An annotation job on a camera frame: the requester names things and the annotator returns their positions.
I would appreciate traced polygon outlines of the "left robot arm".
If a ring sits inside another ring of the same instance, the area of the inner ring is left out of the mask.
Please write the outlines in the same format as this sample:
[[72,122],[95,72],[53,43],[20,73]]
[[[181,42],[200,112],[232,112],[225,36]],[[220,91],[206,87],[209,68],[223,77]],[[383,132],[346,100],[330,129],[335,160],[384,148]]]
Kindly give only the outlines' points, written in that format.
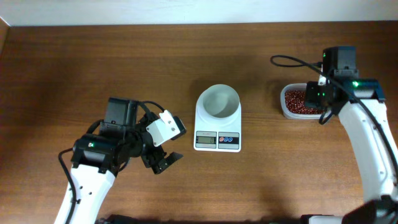
[[104,119],[95,121],[72,152],[71,168],[59,162],[68,180],[56,223],[94,223],[108,191],[132,158],[142,159],[161,174],[183,156],[167,154],[162,144],[186,133],[182,120],[162,109],[155,114],[147,102],[110,97]]

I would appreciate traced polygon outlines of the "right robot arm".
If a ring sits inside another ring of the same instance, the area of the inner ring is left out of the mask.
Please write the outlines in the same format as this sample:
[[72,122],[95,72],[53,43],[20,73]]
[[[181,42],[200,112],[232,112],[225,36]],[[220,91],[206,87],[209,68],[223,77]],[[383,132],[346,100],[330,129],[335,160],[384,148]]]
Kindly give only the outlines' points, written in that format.
[[354,47],[323,51],[317,82],[308,82],[304,105],[333,115],[351,142],[361,175],[364,203],[342,217],[312,216],[309,223],[397,223],[397,146],[387,119],[380,83],[360,78]]

